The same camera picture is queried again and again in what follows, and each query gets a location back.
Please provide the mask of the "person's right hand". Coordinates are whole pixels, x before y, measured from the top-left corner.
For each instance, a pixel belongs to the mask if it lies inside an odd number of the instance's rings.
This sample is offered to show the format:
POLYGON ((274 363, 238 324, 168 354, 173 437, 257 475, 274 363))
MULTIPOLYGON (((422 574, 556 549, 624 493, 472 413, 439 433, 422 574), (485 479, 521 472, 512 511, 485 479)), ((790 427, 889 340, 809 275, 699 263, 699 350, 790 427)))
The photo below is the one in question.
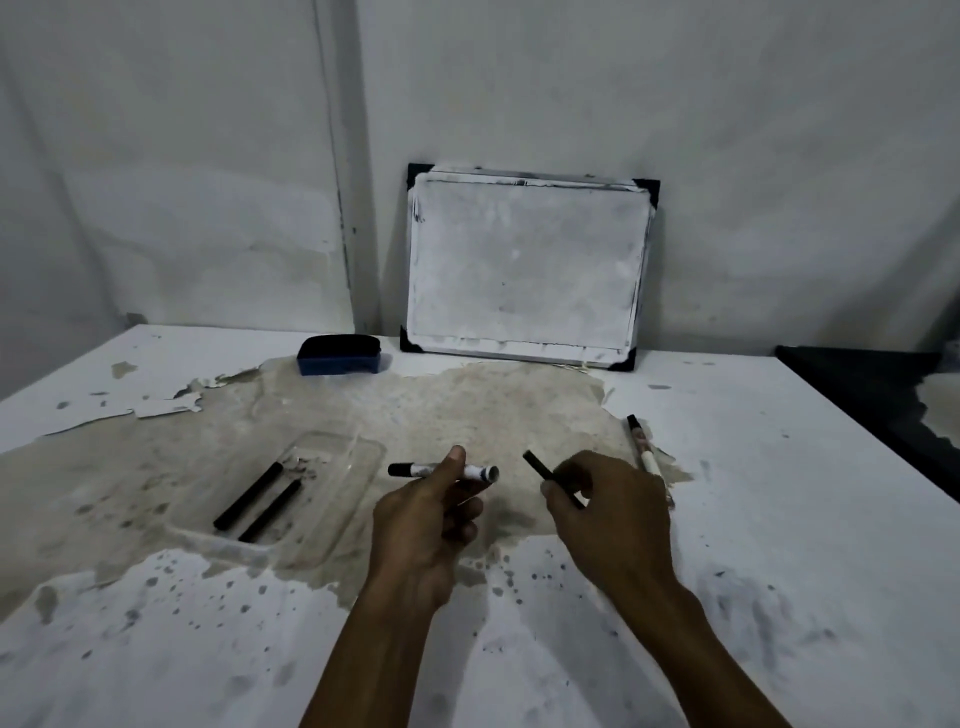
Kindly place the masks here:
POLYGON ((576 526, 556 527, 574 564, 601 593, 618 578, 676 576, 666 486, 624 460, 583 450, 553 470, 585 504, 576 526))

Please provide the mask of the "person's left hand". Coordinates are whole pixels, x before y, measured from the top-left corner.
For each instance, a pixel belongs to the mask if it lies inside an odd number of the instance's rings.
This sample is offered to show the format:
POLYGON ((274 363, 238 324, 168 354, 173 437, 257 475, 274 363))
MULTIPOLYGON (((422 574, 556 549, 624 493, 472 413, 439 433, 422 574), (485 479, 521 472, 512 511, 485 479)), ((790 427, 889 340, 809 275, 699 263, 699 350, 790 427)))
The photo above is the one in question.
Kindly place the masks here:
POLYGON ((460 554, 478 535, 476 521, 484 510, 479 495, 487 488, 466 479, 465 470, 446 496, 430 495, 427 475, 378 501, 366 588, 431 612, 449 601, 460 554))

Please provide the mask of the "black marker refill stick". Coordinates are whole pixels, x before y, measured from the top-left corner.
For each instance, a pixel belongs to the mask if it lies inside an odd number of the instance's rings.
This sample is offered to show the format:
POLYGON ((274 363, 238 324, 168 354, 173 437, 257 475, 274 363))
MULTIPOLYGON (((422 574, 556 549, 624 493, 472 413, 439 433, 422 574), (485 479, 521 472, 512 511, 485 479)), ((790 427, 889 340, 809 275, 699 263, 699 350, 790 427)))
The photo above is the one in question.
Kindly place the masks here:
POLYGON ((522 453, 522 458, 528 465, 530 465, 530 467, 540 476, 543 481, 552 481, 556 483, 577 510, 582 511, 586 509, 586 504, 584 504, 577 495, 575 488, 573 488, 569 483, 565 482, 562 478, 558 478, 558 476, 549 467, 546 467, 541 459, 534 455, 531 450, 525 450, 522 453))
POLYGON ((230 504, 213 521, 213 528, 219 532, 227 532, 241 520, 248 509, 280 478, 284 471, 281 462, 274 461, 261 473, 257 480, 249 485, 232 504, 230 504))
POLYGON ((303 487, 303 480, 297 478, 257 516, 238 538, 240 543, 252 544, 265 533, 268 528, 284 513, 303 487))

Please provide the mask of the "person's left forearm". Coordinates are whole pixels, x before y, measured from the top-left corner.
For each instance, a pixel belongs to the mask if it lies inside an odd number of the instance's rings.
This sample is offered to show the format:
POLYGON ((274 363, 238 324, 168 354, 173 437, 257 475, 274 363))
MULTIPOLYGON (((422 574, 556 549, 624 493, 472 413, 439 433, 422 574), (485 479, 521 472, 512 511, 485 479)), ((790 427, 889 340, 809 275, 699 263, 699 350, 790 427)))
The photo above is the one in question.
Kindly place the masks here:
POLYGON ((407 728, 452 569, 380 570, 361 588, 298 728, 407 728))

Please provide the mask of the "person's right forearm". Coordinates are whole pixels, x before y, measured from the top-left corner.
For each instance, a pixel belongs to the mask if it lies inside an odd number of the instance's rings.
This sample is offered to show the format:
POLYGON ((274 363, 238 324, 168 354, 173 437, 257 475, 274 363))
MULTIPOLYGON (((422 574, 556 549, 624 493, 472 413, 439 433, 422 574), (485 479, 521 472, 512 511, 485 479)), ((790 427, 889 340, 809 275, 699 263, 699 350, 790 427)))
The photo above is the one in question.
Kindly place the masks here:
POLYGON ((663 672, 690 728, 791 728, 679 581, 629 575, 601 591, 663 672))

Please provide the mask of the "blue whiteboard eraser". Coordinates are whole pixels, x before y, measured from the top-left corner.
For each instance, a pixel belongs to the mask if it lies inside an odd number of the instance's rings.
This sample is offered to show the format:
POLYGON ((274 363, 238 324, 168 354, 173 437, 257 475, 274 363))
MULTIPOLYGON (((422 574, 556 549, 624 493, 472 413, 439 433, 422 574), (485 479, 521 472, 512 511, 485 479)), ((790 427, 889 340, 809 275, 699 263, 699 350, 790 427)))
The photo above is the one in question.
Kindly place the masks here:
POLYGON ((315 335, 301 344, 295 362, 303 377, 377 374, 381 343, 367 334, 315 335))

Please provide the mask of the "clear plastic tray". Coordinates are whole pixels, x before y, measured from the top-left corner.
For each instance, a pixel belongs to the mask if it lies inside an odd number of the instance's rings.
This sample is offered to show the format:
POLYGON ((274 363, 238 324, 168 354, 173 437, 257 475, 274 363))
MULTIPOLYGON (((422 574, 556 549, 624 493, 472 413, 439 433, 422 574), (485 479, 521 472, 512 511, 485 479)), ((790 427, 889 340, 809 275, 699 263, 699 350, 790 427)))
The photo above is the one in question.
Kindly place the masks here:
POLYGON ((385 454, 347 425, 248 434, 190 468, 166 531, 215 562, 311 568, 343 535, 385 454))

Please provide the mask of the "small whiteboard with black corners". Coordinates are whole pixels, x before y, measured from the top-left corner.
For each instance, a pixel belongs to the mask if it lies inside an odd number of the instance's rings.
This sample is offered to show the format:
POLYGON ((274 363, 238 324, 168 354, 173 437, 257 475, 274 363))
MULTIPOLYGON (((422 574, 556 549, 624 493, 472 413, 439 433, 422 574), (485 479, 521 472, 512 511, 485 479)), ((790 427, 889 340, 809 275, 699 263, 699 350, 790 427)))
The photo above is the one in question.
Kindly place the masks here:
POLYGON ((656 178, 407 167, 408 354, 631 372, 656 178))

